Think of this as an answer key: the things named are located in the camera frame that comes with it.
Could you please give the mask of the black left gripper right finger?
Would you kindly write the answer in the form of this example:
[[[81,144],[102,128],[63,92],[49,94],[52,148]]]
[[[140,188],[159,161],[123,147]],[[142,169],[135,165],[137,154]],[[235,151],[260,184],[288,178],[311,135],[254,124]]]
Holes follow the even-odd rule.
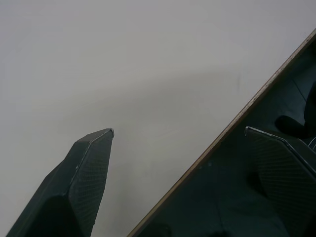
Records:
[[[302,140],[246,127],[261,185],[289,236],[316,235],[316,153]]]

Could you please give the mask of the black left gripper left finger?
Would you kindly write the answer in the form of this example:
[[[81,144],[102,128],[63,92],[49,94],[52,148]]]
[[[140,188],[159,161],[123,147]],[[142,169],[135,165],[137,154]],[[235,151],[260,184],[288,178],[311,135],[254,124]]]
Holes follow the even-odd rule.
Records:
[[[89,237],[105,190],[114,131],[77,140],[44,178],[9,237]]]

